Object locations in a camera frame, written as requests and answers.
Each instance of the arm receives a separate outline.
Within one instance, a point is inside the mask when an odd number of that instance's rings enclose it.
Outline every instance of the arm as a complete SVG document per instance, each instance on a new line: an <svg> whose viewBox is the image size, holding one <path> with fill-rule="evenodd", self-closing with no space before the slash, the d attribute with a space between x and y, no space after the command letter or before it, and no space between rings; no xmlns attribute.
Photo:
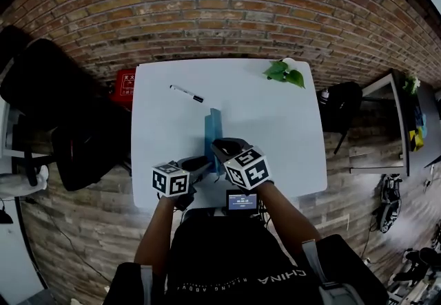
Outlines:
<svg viewBox="0 0 441 305"><path fill-rule="evenodd" d="M293 257L302 251L302 242L321 236L310 221L295 208L272 182L257 187L259 198L265 204L283 246Z"/></svg>
<svg viewBox="0 0 441 305"><path fill-rule="evenodd" d="M174 201L162 197L154 211L149 227L136 251L134 262L152 266L152 272L165 281L167 254L170 249Z"/></svg>

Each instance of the display screen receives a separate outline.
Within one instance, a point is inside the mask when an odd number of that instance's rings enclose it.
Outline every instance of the display screen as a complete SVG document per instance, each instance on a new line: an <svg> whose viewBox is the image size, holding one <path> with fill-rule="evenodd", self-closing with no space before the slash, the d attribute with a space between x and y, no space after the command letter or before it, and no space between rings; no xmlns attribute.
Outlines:
<svg viewBox="0 0 441 305"><path fill-rule="evenodd" d="M244 193L228 195L228 209L257 209L257 194L252 193L246 196Z"/></svg>

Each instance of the brick wall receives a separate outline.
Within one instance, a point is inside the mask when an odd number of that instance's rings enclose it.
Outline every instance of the brick wall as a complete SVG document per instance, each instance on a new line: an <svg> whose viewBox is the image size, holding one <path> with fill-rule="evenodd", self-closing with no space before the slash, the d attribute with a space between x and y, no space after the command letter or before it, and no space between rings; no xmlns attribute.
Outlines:
<svg viewBox="0 0 441 305"><path fill-rule="evenodd" d="M0 22L52 39L100 81L150 61L291 56L319 88L390 67L441 86L441 40L406 0L15 0Z"/></svg>

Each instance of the leaf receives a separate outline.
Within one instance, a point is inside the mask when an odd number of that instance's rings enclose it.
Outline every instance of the leaf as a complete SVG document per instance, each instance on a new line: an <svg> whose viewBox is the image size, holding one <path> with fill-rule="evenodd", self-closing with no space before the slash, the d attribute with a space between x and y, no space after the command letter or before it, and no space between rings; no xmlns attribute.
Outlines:
<svg viewBox="0 0 441 305"><path fill-rule="evenodd" d="M305 82L303 81L303 75L297 70L291 70L287 75L287 81L297 85L301 88L305 88Z"/></svg>
<svg viewBox="0 0 441 305"><path fill-rule="evenodd" d="M283 63L282 61L272 61L271 66L263 74L276 81L285 82L283 72L287 68L288 64Z"/></svg>

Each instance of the wood plank floor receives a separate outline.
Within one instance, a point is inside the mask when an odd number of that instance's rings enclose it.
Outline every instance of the wood plank floor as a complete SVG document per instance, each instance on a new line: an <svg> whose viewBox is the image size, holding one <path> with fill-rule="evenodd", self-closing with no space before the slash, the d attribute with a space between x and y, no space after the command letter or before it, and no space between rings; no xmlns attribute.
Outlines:
<svg viewBox="0 0 441 305"><path fill-rule="evenodd" d="M360 162L360 156L364 155L369 162L372 154L382 152L396 159L399 155L396 147L400 146L393 135L386 135L388 129L378 117L367 121L366 116L368 114L363 112L362 117L355 120L356 126L337 155L333 150L340 135L324 134L328 188L292 201L323 235L339 233L359 255L368 238L371 212L380 202L381 176L352 176L349 174L351 160ZM385 136L389 138L387 142L378 139ZM366 149L369 144L373 149ZM405 179L401 184L402 211L397 222L387 234L375 231L369 236L365 257L370 257L373 262L370 267L382 282L387 282L401 265L406 248L430 244L441 216L441 168L435 167L435 180L425 191L423 182L429 175L429 170L423 169L417 176ZM151 217L148 211L134 206L128 173L115 167L98 184L67 192L57 166L51 165L48 188L33 197L44 207L22 202L23 219L41 274L58 303L70 304L70 299L75 298L84 305L102 304L107 282L80 261L48 213L72 239L81 257L112 279L120 263L133 260ZM180 212L176 212L174 229L180 219Z"/></svg>

